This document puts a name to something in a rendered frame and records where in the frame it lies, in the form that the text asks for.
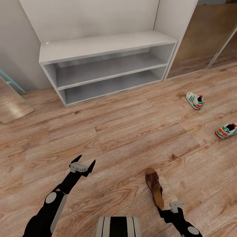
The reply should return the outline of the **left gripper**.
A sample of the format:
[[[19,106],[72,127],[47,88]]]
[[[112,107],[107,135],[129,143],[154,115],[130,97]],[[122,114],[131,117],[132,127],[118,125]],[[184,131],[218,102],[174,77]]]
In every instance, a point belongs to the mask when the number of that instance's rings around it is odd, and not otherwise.
[[[82,155],[78,156],[78,157],[77,157],[76,159],[74,159],[71,163],[74,163],[74,162],[79,161],[79,159],[81,158],[81,156],[82,156]],[[79,180],[79,178],[80,178],[82,175],[85,176],[85,177],[87,177],[88,174],[92,172],[92,169],[93,169],[93,167],[94,167],[94,165],[95,165],[95,162],[96,162],[96,161],[94,160],[93,163],[89,166],[88,170],[85,171],[85,172],[79,172],[79,171],[76,171],[75,173],[70,172],[70,173],[67,175],[66,179],[70,180],[70,181],[74,184],[74,186],[75,186],[75,184],[77,183],[77,181]]]

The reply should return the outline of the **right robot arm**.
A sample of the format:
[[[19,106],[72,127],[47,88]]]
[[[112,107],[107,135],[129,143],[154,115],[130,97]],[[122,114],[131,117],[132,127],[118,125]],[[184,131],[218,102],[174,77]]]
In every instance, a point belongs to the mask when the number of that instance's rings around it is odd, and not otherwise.
[[[185,221],[183,210],[180,208],[185,206],[183,200],[170,202],[169,205],[171,207],[170,210],[161,210],[160,207],[157,207],[160,217],[164,218],[166,223],[173,223],[182,237],[203,237],[198,229]]]

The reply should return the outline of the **gym shoe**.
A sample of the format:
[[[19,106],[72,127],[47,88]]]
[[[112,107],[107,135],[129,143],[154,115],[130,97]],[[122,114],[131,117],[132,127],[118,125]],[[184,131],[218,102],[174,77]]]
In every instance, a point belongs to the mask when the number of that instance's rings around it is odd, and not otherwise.
[[[188,92],[186,94],[186,99],[192,105],[192,107],[197,110],[201,109],[205,103],[205,101],[203,101],[203,95],[196,95],[192,92]]]
[[[216,135],[224,138],[237,133],[237,123],[228,123],[222,126],[219,130],[215,131]]]

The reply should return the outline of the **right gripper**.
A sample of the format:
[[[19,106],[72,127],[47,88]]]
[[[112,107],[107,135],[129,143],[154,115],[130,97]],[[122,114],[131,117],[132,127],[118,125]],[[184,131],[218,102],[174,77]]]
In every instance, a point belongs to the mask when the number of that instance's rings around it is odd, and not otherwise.
[[[157,208],[160,217],[164,218],[166,223],[173,223],[175,227],[178,219],[184,219],[183,210],[181,208],[178,208],[178,213],[173,213],[171,210],[161,210],[160,207]]]

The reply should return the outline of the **sandal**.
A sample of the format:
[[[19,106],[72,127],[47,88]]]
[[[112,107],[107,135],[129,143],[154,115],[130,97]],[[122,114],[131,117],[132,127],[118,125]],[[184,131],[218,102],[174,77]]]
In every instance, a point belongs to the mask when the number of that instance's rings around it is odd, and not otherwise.
[[[148,168],[145,174],[145,180],[152,192],[153,202],[156,207],[160,207],[160,209],[164,208],[164,200],[162,199],[162,191],[163,188],[159,184],[159,177],[157,172],[153,168]]]

